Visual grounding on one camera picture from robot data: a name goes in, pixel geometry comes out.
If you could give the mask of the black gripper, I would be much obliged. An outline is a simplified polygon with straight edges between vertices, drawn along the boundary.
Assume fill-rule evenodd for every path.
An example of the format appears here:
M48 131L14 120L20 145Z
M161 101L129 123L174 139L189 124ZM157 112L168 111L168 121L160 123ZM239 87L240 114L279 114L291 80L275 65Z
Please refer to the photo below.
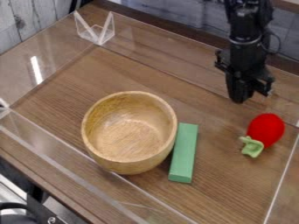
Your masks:
M253 89L268 96L276 78L265 66L240 71L229 63L229 50L215 52L215 67L225 74L228 97L235 103L243 103L253 95Z

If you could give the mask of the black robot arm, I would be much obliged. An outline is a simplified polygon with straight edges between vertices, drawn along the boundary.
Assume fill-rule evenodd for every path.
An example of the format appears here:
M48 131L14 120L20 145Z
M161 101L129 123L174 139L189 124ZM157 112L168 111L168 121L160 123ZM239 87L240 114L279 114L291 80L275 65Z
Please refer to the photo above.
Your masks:
M229 45L215 52L215 67L225 74L229 99L243 103L255 92L268 96L275 82L267 69L273 7L269 0L224 0L224 7Z

